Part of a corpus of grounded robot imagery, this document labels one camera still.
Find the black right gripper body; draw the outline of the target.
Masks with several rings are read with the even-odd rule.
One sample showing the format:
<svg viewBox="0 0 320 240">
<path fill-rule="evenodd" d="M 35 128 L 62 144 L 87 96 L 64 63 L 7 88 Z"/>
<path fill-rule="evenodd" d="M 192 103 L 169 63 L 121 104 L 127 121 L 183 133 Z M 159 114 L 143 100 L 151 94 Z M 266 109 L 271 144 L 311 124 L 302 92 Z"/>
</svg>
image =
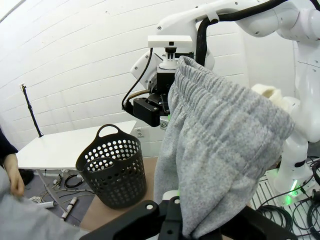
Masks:
<svg viewBox="0 0 320 240">
<path fill-rule="evenodd" d="M 149 81 L 150 94 L 167 94 L 174 83 L 175 73 L 156 73 Z"/>
</svg>

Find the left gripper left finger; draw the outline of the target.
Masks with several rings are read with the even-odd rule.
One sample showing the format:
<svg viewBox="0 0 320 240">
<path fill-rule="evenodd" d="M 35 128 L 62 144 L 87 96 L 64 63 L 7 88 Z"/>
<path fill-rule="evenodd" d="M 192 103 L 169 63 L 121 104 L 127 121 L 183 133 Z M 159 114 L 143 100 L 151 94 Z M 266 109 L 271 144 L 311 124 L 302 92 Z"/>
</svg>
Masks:
<svg viewBox="0 0 320 240">
<path fill-rule="evenodd" d="M 144 200 L 109 223 L 86 234 L 87 240 L 183 240 L 178 191 L 167 191 L 161 203 Z"/>
</svg>

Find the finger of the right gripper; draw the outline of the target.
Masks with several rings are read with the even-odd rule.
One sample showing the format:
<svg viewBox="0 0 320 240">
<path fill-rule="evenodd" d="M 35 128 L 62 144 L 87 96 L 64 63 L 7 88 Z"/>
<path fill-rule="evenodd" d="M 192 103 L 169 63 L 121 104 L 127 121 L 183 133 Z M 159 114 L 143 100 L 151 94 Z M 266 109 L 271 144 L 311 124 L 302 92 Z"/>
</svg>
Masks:
<svg viewBox="0 0 320 240">
<path fill-rule="evenodd" d="M 153 93 L 149 97 L 139 97 L 133 100 L 134 116 L 151 127 L 165 130 L 169 124 L 169 104 L 167 93 Z"/>
</svg>

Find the person's right hand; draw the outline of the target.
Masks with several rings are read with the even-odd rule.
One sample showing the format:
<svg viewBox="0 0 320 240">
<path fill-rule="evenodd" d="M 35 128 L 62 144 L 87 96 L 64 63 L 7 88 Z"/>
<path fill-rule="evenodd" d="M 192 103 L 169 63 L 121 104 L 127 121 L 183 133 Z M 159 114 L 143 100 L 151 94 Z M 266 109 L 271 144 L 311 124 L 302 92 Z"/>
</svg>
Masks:
<svg viewBox="0 0 320 240">
<path fill-rule="evenodd" d="M 18 197 L 24 195 L 25 185 L 18 168 L 18 159 L 15 153 L 4 158 L 3 166 L 10 181 L 10 192 Z"/>
</svg>

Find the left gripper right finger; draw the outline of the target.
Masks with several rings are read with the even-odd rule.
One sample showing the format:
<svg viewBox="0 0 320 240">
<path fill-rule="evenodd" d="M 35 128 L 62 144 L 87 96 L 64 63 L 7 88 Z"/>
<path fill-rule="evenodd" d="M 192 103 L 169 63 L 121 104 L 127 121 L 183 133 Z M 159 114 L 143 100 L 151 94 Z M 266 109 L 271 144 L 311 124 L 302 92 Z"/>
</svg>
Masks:
<svg viewBox="0 0 320 240">
<path fill-rule="evenodd" d="M 256 210 L 246 206 L 219 228 L 232 240 L 297 240 L 298 237 Z"/>
</svg>

